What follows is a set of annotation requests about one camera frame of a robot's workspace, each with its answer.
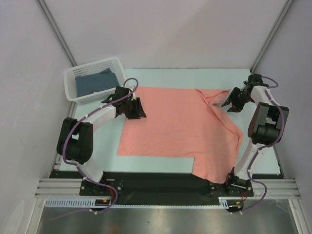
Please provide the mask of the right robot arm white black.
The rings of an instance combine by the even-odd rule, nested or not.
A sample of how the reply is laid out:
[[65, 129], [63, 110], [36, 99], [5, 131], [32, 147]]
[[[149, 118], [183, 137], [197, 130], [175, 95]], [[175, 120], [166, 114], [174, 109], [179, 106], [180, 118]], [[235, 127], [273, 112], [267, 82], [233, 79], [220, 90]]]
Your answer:
[[222, 106], [230, 104], [228, 112], [238, 113], [248, 102], [256, 104], [256, 110], [248, 127], [247, 148], [226, 178], [224, 188], [230, 196], [252, 190], [254, 165], [261, 155], [281, 140], [289, 114], [287, 107], [276, 102], [270, 88], [262, 85], [235, 87]]

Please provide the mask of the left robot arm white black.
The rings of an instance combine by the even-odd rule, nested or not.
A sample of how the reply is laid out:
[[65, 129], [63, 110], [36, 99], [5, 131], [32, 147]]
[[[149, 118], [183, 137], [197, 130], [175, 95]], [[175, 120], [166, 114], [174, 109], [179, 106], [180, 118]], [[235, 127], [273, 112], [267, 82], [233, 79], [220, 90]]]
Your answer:
[[141, 99], [135, 95], [136, 89], [137, 86], [132, 89], [118, 86], [92, 112], [80, 119], [67, 117], [62, 123], [57, 153], [65, 164], [76, 167], [83, 179], [91, 182], [90, 188], [97, 195], [104, 194], [107, 189], [113, 194], [117, 191], [102, 179], [104, 172], [92, 158], [94, 132], [120, 115], [127, 119], [146, 118]]

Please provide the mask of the salmon pink t shirt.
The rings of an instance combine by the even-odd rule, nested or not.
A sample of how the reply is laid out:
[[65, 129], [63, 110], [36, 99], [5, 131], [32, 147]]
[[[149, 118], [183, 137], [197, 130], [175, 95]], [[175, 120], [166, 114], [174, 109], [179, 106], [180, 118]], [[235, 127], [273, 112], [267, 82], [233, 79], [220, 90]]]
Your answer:
[[193, 175], [222, 184], [236, 165], [243, 132], [219, 108], [222, 89], [139, 87], [145, 118], [125, 120], [119, 156], [192, 157]]

